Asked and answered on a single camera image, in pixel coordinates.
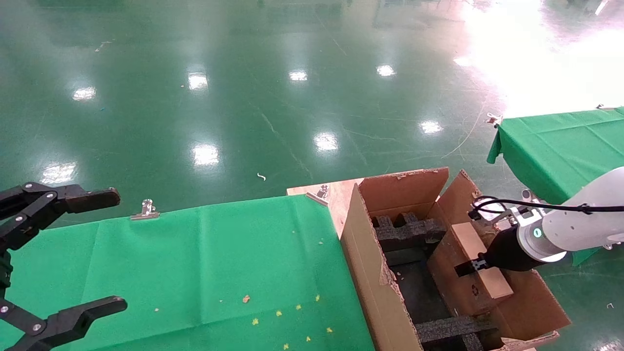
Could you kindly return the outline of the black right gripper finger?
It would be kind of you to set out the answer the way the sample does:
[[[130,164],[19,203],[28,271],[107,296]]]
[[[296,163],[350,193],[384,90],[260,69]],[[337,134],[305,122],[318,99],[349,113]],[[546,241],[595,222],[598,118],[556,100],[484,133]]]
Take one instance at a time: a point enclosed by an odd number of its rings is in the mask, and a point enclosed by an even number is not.
[[[477,258],[456,265],[455,273],[458,277],[465,277],[469,274],[485,269],[488,269],[488,263],[482,258]]]

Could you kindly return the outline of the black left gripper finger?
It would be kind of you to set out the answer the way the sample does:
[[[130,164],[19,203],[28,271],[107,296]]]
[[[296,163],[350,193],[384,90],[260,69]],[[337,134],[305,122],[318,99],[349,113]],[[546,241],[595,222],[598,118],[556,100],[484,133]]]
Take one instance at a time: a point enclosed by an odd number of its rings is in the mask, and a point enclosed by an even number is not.
[[[65,213],[87,213],[120,204],[115,188],[87,191],[77,184],[25,183],[0,194],[0,249],[17,251]]]
[[[128,304],[121,297],[101,298],[63,309],[47,318],[38,318],[4,298],[0,300],[0,307],[1,319],[24,333],[7,351],[51,351],[84,338],[94,321],[123,312]]]

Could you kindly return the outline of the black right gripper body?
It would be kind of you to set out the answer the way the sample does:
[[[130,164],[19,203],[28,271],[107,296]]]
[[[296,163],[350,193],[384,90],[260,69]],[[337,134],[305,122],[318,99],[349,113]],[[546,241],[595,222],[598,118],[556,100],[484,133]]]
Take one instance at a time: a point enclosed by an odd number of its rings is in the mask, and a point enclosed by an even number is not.
[[[515,272],[525,272],[537,267],[537,260],[522,249],[518,240],[518,226],[499,231],[481,258],[487,265]]]

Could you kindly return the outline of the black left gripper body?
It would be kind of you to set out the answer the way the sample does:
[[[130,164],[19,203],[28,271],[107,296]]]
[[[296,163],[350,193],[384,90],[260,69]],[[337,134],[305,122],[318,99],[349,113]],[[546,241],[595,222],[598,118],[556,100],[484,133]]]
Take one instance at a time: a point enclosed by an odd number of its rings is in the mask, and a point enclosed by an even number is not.
[[[0,295],[5,296],[6,290],[11,286],[11,274],[13,265],[9,252],[0,253]]]

